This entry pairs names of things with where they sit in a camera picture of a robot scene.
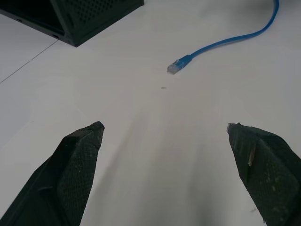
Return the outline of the black perforated metal case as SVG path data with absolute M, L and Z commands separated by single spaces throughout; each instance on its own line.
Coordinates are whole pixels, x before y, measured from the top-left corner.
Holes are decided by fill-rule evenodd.
M 0 14 L 78 47 L 144 0 L 0 0 Z

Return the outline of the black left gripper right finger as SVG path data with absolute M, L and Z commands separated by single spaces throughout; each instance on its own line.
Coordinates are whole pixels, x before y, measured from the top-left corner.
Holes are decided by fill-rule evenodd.
M 240 179 L 267 226 L 301 226 L 301 158 L 278 135 L 230 123 Z

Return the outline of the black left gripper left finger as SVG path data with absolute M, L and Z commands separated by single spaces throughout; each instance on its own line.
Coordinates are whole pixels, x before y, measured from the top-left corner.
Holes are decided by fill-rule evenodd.
M 104 129 L 97 121 L 65 136 L 25 183 L 0 226 L 79 226 Z

